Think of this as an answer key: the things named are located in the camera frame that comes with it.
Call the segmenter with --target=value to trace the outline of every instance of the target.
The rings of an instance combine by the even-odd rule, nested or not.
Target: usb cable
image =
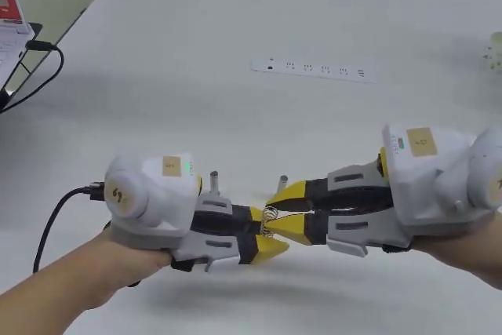
[[[3,109],[0,109],[0,114],[3,114],[9,110],[14,109],[15,107],[21,105],[23,102],[26,102],[30,98],[32,98],[35,94],[40,92],[44,87],[49,84],[52,80],[54,80],[57,75],[60,74],[61,70],[63,69],[64,66],[64,54],[60,50],[59,47],[56,45],[50,43],[50,42],[44,42],[44,41],[35,41],[31,40],[28,41],[26,44],[26,50],[27,51],[47,51],[47,52],[52,52],[52,51],[57,51],[60,55],[60,65],[57,68],[56,72],[54,72],[54,75],[52,75],[50,78],[45,80],[40,86],[38,86],[35,90],[33,90],[31,93],[23,97],[22,99],[18,100],[14,104],[10,104],[9,106],[4,107]]]

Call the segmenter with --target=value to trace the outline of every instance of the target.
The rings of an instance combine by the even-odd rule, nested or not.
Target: fingers
[[[157,265],[159,268],[169,266],[171,264],[171,260],[173,260],[171,254],[167,253],[166,251],[151,251],[149,253],[155,265]]]

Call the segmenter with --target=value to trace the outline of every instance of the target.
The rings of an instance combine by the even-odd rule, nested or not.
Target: power strip
[[[251,69],[253,71],[272,72],[275,74],[330,78],[332,80],[344,80],[347,82],[377,83],[375,73],[363,67],[315,64],[300,60],[268,58],[251,60]]]

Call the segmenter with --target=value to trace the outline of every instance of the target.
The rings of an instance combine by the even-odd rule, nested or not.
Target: yellow label
[[[104,184],[104,200],[109,203],[114,203],[118,211],[127,214],[131,210],[133,201],[131,195],[125,191],[114,180],[109,180]]]
[[[181,177],[181,158],[165,156],[162,159],[162,175],[164,177]]]
[[[406,133],[413,157],[436,156],[438,154],[430,128],[407,129]]]
[[[492,203],[502,201],[502,171],[500,171],[489,184],[489,199]]]

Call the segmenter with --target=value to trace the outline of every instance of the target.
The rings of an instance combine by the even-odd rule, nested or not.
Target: spring
[[[260,233],[265,237],[273,237],[274,233],[267,229],[267,222],[277,219],[279,211],[275,207],[268,206],[264,209],[264,214],[261,217]]]

